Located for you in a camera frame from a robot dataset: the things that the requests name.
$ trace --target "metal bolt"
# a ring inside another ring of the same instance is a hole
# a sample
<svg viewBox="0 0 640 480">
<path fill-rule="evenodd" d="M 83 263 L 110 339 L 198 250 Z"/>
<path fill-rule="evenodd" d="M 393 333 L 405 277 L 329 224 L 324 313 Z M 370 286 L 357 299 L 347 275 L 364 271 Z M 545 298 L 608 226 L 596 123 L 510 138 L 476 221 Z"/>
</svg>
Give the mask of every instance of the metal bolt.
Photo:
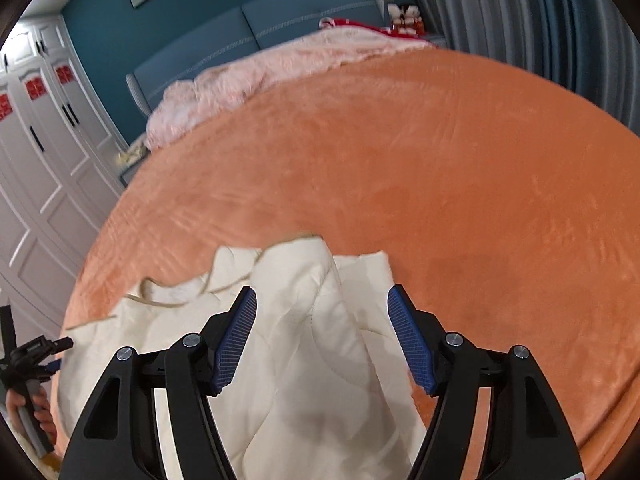
<svg viewBox="0 0 640 480">
<path fill-rule="evenodd" d="M 133 350 L 131 348 L 129 348 L 128 346 L 125 346 L 124 348 L 121 348 L 120 350 L 118 350 L 118 352 L 116 354 L 116 359 L 118 361 L 126 361 L 132 355 L 133 355 Z"/>
<path fill-rule="evenodd" d="M 529 349 L 526 346 L 517 345 L 513 347 L 513 354 L 518 359 L 526 359 L 529 357 Z"/>
<path fill-rule="evenodd" d="M 200 344 L 200 336 L 198 334 L 189 334 L 184 336 L 182 344 L 187 348 L 198 346 Z"/>
<path fill-rule="evenodd" d="M 463 338 L 456 332 L 451 332 L 447 334 L 447 336 L 444 338 L 444 341 L 446 341 L 447 344 L 451 346 L 460 346 L 465 341 L 465 338 Z"/>
</svg>

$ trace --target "wall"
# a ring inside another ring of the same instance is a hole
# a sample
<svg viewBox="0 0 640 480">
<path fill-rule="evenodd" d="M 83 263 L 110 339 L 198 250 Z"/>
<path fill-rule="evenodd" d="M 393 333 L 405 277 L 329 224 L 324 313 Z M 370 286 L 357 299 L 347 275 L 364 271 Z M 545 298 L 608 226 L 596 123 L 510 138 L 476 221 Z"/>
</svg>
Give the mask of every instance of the wall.
<svg viewBox="0 0 640 480">
<path fill-rule="evenodd" d="M 145 130 L 125 76 L 160 48 L 221 12 L 250 0 L 71 0 L 69 33 L 95 91 L 129 142 Z"/>
</svg>

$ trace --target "orange bedsheet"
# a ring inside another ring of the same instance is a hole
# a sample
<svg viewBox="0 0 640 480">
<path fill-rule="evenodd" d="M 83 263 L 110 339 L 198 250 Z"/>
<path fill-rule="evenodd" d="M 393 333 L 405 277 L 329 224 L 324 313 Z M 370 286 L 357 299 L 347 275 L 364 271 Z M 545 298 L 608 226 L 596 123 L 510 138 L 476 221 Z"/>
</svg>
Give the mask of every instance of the orange bedsheet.
<svg viewBox="0 0 640 480">
<path fill-rule="evenodd" d="M 287 82 L 151 156 L 65 325 L 144 276 L 204 272 L 220 244 L 313 231 L 335 254 L 384 250 L 446 329 L 531 348 L 593 479 L 640 415 L 639 161 L 603 111 L 479 57 L 420 51 Z"/>
</svg>

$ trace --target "headboard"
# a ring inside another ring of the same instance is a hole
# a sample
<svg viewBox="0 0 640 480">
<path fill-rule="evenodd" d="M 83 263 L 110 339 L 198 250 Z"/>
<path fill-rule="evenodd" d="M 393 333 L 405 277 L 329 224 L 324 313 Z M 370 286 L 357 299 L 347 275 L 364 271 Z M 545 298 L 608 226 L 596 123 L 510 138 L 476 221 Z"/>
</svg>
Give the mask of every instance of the headboard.
<svg viewBox="0 0 640 480">
<path fill-rule="evenodd" d="M 325 16 L 383 27 L 385 10 L 383 0 L 254 0 L 164 47 L 127 75 L 127 86 L 148 116 L 177 80 L 193 79 L 206 68 L 309 34 Z"/>
</svg>

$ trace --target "white wardrobe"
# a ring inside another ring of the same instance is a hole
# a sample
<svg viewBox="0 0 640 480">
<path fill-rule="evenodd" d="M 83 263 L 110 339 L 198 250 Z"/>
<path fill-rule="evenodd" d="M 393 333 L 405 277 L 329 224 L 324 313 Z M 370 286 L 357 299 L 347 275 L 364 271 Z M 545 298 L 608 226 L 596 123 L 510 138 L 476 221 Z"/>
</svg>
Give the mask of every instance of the white wardrobe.
<svg viewBox="0 0 640 480">
<path fill-rule="evenodd" d="M 0 301 L 18 342 L 60 333 L 89 248 L 123 187 L 126 143 L 61 16 L 19 22 L 0 50 Z"/>
</svg>

